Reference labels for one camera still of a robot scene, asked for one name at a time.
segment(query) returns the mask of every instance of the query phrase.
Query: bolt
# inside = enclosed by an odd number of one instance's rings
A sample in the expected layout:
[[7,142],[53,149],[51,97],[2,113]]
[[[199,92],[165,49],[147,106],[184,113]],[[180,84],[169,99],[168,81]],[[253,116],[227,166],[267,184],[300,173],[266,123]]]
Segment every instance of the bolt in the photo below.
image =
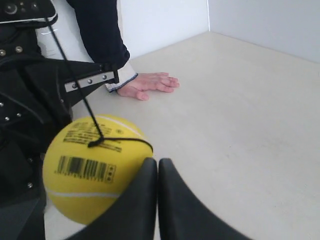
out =
[[7,54],[7,53],[6,53],[5,50],[3,50],[3,49],[0,50],[0,56],[1,56],[1,57],[4,57],[6,54]]
[[20,53],[22,53],[23,48],[22,48],[21,46],[17,46],[17,47],[15,48],[15,51],[16,51],[18,54],[20,54]]

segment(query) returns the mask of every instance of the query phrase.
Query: yellow ball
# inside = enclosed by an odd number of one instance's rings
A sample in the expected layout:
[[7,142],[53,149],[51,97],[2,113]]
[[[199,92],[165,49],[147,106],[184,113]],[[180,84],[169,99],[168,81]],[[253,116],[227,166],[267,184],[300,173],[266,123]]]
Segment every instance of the yellow ball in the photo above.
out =
[[48,197],[63,215],[85,225],[117,200],[145,158],[153,156],[152,147],[134,124],[111,115],[95,117],[105,138],[137,140],[105,140],[88,148],[99,134],[90,117],[80,118],[54,138],[43,163]]

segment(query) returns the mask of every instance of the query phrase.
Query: knob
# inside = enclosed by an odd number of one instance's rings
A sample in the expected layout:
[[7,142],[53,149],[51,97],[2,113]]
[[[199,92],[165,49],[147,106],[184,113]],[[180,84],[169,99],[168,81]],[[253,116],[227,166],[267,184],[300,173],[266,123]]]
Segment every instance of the knob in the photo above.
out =
[[17,13],[18,7],[14,3],[8,3],[5,5],[4,11],[5,11],[5,13],[7,13],[9,15],[13,15],[13,14]]

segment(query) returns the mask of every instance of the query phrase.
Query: white table surface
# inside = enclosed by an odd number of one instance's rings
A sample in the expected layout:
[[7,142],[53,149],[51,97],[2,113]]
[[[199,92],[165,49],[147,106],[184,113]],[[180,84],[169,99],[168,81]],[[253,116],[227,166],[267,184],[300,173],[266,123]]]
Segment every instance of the white table surface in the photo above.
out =
[[[181,87],[147,102],[101,87],[88,97],[95,114],[137,124],[155,159],[172,158],[198,198],[250,238],[320,239],[319,64],[211,32],[132,64]],[[88,115],[82,102],[73,110]],[[47,240],[82,227],[46,211]]]

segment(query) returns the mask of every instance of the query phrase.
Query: person's hand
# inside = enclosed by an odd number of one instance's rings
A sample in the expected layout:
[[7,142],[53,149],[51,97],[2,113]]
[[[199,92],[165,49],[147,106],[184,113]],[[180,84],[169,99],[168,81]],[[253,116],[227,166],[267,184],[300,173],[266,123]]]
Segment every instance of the person's hand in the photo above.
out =
[[149,95],[146,93],[148,90],[172,93],[174,88],[179,86],[178,79],[169,76],[166,72],[140,73],[134,80],[119,88],[117,93],[122,97],[146,101],[149,99]]

